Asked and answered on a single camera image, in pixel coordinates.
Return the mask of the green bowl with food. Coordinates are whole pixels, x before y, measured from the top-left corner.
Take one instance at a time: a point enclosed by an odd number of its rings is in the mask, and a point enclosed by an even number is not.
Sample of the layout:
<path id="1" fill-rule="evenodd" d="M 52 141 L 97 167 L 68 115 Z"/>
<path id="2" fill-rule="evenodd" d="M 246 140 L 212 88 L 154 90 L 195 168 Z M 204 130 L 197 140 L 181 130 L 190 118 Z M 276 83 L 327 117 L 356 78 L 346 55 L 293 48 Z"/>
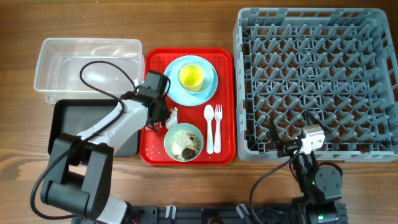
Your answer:
<path id="1" fill-rule="evenodd" d="M 170 128 L 164 137 L 164 148 L 168 156 L 177 162 L 196 159 L 203 149 L 203 135 L 189 123 L 180 123 Z"/>

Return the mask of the yellow plastic cup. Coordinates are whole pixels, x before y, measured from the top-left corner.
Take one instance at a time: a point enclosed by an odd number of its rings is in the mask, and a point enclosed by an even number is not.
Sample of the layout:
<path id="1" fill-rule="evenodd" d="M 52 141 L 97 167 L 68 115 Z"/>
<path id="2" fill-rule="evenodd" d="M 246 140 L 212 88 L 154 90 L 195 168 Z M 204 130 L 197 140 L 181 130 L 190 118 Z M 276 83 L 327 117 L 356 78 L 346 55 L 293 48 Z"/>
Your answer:
<path id="1" fill-rule="evenodd" d="M 205 77 L 203 69 L 199 65 L 184 65 L 179 71 L 179 80 L 183 88 L 190 92 L 198 92 L 201 89 Z"/>

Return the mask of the white plastic spoon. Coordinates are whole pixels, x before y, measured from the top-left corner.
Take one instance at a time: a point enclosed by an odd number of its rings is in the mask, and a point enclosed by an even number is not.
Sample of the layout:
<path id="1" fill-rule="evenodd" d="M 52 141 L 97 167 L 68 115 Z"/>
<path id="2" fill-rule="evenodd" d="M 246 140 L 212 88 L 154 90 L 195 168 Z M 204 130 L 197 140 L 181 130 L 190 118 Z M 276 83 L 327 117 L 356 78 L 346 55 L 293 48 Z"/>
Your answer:
<path id="1" fill-rule="evenodd" d="M 207 123 L 207 136 L 206 136 L 206 151 L 208 154 L 214 153 L 214 145 L 213 145 L 213 131 L 212 131 L 212 121 L 214 118 L 215 112 L 211 105 L 206 105 L 204 109 L 204 117 Z"/>

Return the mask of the clear plastic bin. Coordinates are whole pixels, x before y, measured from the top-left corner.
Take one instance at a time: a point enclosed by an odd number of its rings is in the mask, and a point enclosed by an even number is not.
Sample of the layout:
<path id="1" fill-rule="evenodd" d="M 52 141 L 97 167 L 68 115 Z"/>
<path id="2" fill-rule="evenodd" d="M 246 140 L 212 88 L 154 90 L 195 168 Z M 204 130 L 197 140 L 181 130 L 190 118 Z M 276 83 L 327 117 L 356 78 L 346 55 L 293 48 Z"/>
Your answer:
<path id="1" fill-rule="evenodd" d="M 34 89 L 47 103 L 65 99 L 107 99 L 80 80 L 121 96 L 144 82 L 144 55 L 137 39 L 48 38 L 39 53 Z"/>

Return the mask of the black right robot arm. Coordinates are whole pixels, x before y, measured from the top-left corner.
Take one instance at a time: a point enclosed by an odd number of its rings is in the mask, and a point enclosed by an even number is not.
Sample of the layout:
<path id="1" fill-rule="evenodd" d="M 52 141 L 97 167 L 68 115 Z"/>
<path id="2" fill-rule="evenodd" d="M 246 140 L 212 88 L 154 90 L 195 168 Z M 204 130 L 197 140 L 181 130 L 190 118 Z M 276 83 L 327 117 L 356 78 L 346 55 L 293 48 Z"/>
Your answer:
<path id="1" fill-rule="evenodd" d="M 277 150 L 278 157 L 289 157 L 290 170 L 298 183 L 301 197 L 294 198 L 289 212 L 290 223 L 347 223 L 346 207 L 341 199 L 343 171 L 333 162 L 318 162 L 315 151 L 324 145 L 328 129 L 310 112 L 308 124 L 293 140 L 279 137 L 270 119 L 268 149 Z"/>

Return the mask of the black rectangular tray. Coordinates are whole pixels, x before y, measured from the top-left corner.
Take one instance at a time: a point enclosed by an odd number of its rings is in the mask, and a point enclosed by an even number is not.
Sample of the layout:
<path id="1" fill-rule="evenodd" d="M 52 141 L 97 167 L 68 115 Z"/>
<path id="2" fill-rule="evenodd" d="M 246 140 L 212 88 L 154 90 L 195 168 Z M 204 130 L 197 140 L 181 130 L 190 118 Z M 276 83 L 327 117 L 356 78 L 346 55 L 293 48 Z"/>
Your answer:
<path id="1" fill-rule="evenodd" d="M 60 100 L 55 104 L 48 153 L 62 133 L 76 136 L 92 128 L 114 111 L 115 100 Z M 103 132 L 106 144 L 114 148 L 114 156 L 133 156 L 138 151 L 139 131 L 146 125 L 147 108 L 135 101 L 127 103 L 128 113 Z"/>

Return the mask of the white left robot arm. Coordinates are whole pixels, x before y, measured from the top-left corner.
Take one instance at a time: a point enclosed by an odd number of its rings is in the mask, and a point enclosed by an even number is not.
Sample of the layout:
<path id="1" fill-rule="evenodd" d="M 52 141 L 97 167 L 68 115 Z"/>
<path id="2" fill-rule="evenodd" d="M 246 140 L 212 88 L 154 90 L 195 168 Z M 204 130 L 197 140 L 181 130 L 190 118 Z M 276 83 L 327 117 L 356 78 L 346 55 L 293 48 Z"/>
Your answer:
<path id="1" fill-rule="evenodd" d="M 110 194 L 114 153 L 136 131 L 165 121 L 163 93 L 124 94 L 115 109 L 92 128 L 54 140 L 47 168 L 35 183 L 31 200 L 100 223 L 124 223 L 128 204 Z"/>

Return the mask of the light blue plate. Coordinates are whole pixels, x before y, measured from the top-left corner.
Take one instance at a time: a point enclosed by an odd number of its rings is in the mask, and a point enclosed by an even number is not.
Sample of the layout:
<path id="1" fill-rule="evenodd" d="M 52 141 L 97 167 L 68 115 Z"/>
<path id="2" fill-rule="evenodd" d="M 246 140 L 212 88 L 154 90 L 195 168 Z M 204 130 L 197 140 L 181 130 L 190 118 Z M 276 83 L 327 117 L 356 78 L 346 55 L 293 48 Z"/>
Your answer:
<path id="1" fill-rule="evenodd" d="M 188 59 L 204 59 L 199 56 L 195 55 L 186 55 L 183 57 L 179 57 L 172 61 L 167 68 L 165 69 L 164 75 L 168 76 L 171 80 L 171 87 L 168 93 L 168 96 L 174 102 L 183 105 L 183 106 L 198 106 L 205 102 L 207 102 L 216 92 L 218 86 L 218 75 L 214 68 L 214 66 L 206 60 L 208 63 L 211 64 L 213 72 L 214 72 L 214 80 L 213 84 L 207 89 L 206 92 L 200 93 L 198 95 L 191 95 L 187 91 L 185 91 L 178 81 L 178 71 L 182 66 L 182 63 Z"/>

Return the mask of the white plastic fork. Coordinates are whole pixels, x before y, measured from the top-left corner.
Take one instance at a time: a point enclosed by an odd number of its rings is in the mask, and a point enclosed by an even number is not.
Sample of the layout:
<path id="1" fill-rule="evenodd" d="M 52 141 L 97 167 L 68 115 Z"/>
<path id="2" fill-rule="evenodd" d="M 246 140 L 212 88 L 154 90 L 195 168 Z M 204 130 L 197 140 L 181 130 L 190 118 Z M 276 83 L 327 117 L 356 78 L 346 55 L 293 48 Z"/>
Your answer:
<path id="1" fill-rule="evenodd" d="M 216 105 L 215 108 L 215 120 L 216 120 L 216 131 L 214 140 L 214 153 L 221 152 L 221 120 L 223 118 L 222 105 Z"/>

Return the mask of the light blue bowl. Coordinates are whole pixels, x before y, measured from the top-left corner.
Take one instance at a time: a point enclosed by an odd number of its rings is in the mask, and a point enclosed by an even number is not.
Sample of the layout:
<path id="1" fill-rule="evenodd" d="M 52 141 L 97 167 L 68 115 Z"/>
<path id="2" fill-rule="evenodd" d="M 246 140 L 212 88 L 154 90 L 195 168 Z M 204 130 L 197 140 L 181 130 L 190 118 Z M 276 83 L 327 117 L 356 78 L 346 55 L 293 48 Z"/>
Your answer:
<path id="1" fill-rule="evenodd" d="M 184 65 L 188 65 L 188 64 L 199 65 L 199 66 L 203 69 L 203 71 L 204 71 L 204 73 L 205 73 L 205 77 L 204 77 L 203 84 L 202 84 L 202 86 L 201 86 L 200 91 L 198 91 L 198 92 L 190 92 L 190 91 L 187 91 L 187 90 L 185 90 L 185 89 L 183 88 L 182 84 L 180 83 L 180 80 L 179 80 L 179 71 L 181 70 L 181 68 L 182 68 Z M 204 93 L 204 92 L 206 92 L 207 89 L 209 89 L 210 86 L 213 84 L 214 72 L 213 72 L 212 66 L 211 66 L 210 63 L 208 63 L 208 62 L 207 62 L 206 60 L 204 60 L 204 59 L 199 59 L 199 58 L 188 59 L 188 60 L 184 61 L 184 63 L 182 63 L 182 66 L 180 67 L 179 71 L 178 71 L 178 81 L 179 81 L 180 85 L 182 86 L 182 88 L 183 88 L 185 91 L 187 91 L 189 94 L 191 94 L 191 95 L 198 95 L 198 94 L 200 94 L 200 93 Z"/>

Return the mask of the grey dishwasher rack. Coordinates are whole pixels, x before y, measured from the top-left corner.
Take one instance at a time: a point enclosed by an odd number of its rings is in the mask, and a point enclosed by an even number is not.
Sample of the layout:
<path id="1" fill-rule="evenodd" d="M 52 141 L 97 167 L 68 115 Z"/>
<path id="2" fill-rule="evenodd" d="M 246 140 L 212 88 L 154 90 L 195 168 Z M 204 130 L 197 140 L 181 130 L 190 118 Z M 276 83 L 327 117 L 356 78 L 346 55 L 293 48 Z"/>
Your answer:
<path id="1" fill-rule="evenodd" d="M 318 159 L 397 159 L 397 57 L 383 10 L 247 7 L 233 41 L 240 159 L 276 161 L 269 121 L 293 140 L 306 113 L 327 129 Z"/>

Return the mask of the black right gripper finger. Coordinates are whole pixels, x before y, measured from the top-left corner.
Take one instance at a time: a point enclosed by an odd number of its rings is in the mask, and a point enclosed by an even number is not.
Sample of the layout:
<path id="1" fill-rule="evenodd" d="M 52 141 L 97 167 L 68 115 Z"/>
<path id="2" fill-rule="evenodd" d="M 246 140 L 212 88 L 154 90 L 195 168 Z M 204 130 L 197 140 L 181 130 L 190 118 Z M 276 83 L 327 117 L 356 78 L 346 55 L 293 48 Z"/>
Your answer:
<path id="1" fill-rule="evenodd" d="M 270 127 L 269 127 L 269 141 L 270 142 L 276 142 L 276 141 L 280 141 L 280 137 L 279 134 L 277 132 L 277 128 L 274 124 L 274 120 L 271 118 L 269 120 L 270 123 Z"/>
<path id="2" fill-rule="evenodd" d="M 316 119 L 311 112 L 306 111 L 306 122 L 309 126 L 313 126 L 313 125 L 319 125 L 319 127 L 322 128 L 322 130 L 326 131 L 326 127 L 324 127 L 324 125 L 322 125 L 322 123 Z"/>

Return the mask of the red plastic tray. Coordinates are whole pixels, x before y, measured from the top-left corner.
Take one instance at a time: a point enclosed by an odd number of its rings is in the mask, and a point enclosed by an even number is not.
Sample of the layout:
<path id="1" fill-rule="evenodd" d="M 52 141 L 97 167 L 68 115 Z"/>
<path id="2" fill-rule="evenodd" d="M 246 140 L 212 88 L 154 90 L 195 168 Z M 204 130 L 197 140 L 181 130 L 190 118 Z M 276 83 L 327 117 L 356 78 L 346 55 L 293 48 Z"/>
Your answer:
<path id="1" fill-rule="evenodd" d="M 203 111 L 206 105 L 222 105 L 221 152 L 208 154 L 206 146 L 199 156 L 190 162 L 177 162 L 171 159 L 164 148 L 164 137 L 168 129 L 165 124 L 158 133 L 141 129 L 139 155 L 141 159 L 153 166 L 223 166 L 230 163 L 236 154 L 236 121 L 234 107 L 233 58 L 222 48 L 156 48 L 146 57 L 145 69 L 164 74 L 167 66 L 179 57 L 195 55 L 209 61 L 218 75 L 218 86 L 215 94 L 205 103 L 198 106 L 180 105 L 167 95 L 168 108 L 177 107 L 178 122 L 196 126 L 203 137 L 207 136 L 207 124 Z"/>

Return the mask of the white tissue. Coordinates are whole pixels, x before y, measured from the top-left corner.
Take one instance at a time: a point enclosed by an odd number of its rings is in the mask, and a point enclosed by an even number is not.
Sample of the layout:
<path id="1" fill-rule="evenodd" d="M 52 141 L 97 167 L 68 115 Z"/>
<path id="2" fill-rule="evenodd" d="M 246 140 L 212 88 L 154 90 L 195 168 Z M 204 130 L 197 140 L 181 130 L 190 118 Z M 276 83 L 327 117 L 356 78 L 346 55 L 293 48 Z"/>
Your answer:
<path id="1" fill-rule="evenodd" d="M 177 107 L 173 107 L 170 109 L 170 117 L 166 120 L 165 126 L 167 129 L 172 128 L 173 126 L 178 124 L 178 109 Z"/>

